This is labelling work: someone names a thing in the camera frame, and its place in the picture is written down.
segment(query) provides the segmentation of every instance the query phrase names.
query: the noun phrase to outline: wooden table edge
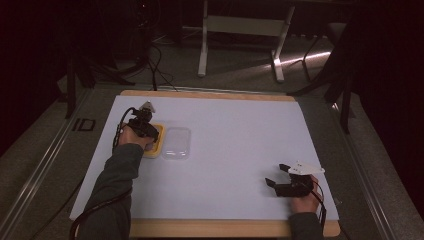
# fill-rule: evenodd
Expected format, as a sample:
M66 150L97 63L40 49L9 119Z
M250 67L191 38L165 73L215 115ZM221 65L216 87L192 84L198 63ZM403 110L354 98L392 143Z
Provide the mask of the wooden table edge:
M257 100L257 101L296 101L292 96L266 95L250 93L211 93L211 92L170 92L170 91L139 91L124 90L121 96L147 96L147 97L181 97L181 98L205 98L205 99L234 99L234 100Z
M325 237L340 234L337 220L326 221ZM287 237L287 220L132 219L130 237Z

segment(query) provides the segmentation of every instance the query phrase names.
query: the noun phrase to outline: gray sleeve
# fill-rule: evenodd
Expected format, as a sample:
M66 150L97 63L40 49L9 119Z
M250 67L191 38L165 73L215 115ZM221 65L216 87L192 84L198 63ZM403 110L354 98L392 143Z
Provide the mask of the gray sleeve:
M138 177L143 149L137 144L125 144L115 148L97 178L85 210L117 197L132 188ZM128 239L131 226L131 198L95 211L79 227L80 239Z
M297 213L289 218L293 240L323 240L321 224L315 213Z

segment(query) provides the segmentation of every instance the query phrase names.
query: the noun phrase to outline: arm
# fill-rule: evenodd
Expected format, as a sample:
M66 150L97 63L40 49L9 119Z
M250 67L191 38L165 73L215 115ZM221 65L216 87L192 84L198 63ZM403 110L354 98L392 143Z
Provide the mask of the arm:
M289 217L292 238L294 240L323 240L322 228L316 215L319 202L311 193L306 197L292 198L293 215Z
M119 145L106 161L96 180L85 210L117 197L132 188L145 146L152 139L139 138L131 128L124 128ZM131 197L95 211L83 221L78 239L128 239L131 226Z

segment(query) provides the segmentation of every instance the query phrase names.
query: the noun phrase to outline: white board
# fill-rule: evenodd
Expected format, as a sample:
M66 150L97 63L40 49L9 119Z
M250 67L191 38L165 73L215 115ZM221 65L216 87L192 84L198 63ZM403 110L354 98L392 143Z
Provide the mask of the white board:
M280 163L320 166L297 102L117 96L71 219L82 213L111 156L123 113L147 100L156 110L151 123L190 129L190 155L185 160L142 159L133 185L133 219L286 220L289 199L276 197L265 178L289 183ZM327 219L338 220L325 175L316 177Z

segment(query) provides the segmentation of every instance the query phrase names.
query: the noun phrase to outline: gray floor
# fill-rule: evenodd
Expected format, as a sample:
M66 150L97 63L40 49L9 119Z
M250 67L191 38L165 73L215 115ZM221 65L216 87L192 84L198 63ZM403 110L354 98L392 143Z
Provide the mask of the gray floor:
M272 39L211 36L207 76L197 77L200 38L192 35L182 45L169 39L156 41L161 51L158 69L179 91L260 92L284 94L309 84L300 63L311 40L299 37L287 39L281 60L285 83L277 83L270 67ZM331 44L322 39L310 56L331 51ZM317 74L326 60L308 60L311 75ZM159 52L151 49L151 59L157 62ZM122 89L97 75L94 89L78 88L78 109L65 120L66 105L54 103L9 149L0 160L0 216L6 216L18 195L40 162L49 162L42 183L30 194L9 239L30 239L66 201L84 177L96 148L114 96ZM126 76L136 82L133 89L151 88L149 69ZM156 78L162 91L173 87L159 73ZM390 159L364 113L359 98L354 95L349 119L350 135L338 125L338 111L322 99L326 86L297 98L302 107L318 157L326 169L330 189L338 206L340 224L351 239L423 239L424 224L408 198ZM77 119L95 119L93 131L75 131ZM38 239L67 239L71 221L70 210L76 196L40 234ZM341 233L334 239L348 239Z

